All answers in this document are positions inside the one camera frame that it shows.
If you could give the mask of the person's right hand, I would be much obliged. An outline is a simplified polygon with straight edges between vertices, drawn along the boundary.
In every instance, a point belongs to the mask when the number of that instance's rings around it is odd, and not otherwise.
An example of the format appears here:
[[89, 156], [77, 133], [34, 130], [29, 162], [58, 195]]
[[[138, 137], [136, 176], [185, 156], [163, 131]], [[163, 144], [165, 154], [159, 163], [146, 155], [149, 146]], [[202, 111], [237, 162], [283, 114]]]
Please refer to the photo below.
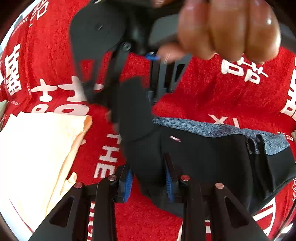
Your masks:
[[185, 1], [179, 13], [178, 41], [161, 46], [163, 63], [192, 54], [210, 60], [215, 54], [229, 61], [242, 55], [263, 64], [280, 50], [278, 20], [266, 1]]

